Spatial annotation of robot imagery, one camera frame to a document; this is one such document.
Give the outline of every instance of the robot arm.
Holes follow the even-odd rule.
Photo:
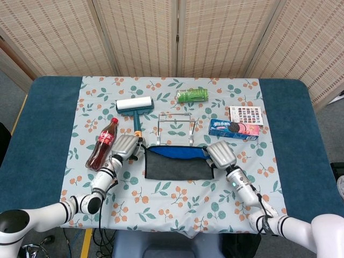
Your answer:
[[[117,184],[123,161],[132,154],[139,155],[143,139],[122,135],[113,145],[112,155],[91,182],[90,195],[77,195],[65,202],[34,210],[10,210],[0,214],[0,256],[15,258],[24,236],[34,229],[44,232],[69,222],[76,213],[95,214],[101,207],[106,192]]]
[[[317,253],[318,258],[344,256],[344,218],[325,214],[315,217],[311,224],[289,217],[279,216],[266,203],[246,177],[237,159],[225,141],[212,144],[206,151],[218,169],[227,171],[227,181],[246,205],[259,210],[249,216],[251,228],[256,233],[279,235]]]

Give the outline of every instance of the tablecloth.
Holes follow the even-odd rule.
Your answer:
[[[204,88],[207,102],[177,103],[177,89]],[[238,165],[263,198],[280,214],[286,214],[269,123],[258,79],[84,77],[76,106],[61,199],[90,192],[96,172],[86,169],[97,137],[113,116],[119,118],[118,134],[132,134],[130,117],[116,114],[116,100],[151,96],[154,110],[141,116],[147,145],[156,144],[160,112],[190,112],[196,121],[194,146],[226,140]],[[247,141],[208,135],[212,118],[229,120],[228,107],[260,106],[264,126],[258,140]],[[161,145],[188,145],[189,124],[161,123]],[[126,162],[117,172],[118,185],[107,193],[102,225],[106,228],[143,231],[178,231],[193,237],[198,232],[252,232],[247,218],[256,207],[246,206],[226,181],[225,172],[215,170],[213,180],[157,181],[144,178],[144,159]],[[77,214],[67,224],[97,227],[99,213]]]

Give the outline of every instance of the blue box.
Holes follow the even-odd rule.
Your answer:
[[[259,137],[259,129],[259,125],[211,119],[209,135],[254,141]]]

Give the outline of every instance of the lint roller handle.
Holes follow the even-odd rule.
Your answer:
[[[140,117],[136,111],[134,111],[134,131],[135,136],[142,137]]]

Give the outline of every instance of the gray pouch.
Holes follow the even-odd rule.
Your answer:
[[[155,180],[211,180],[213,168],[201,147],[150,146],[145,149],[145,178]]]

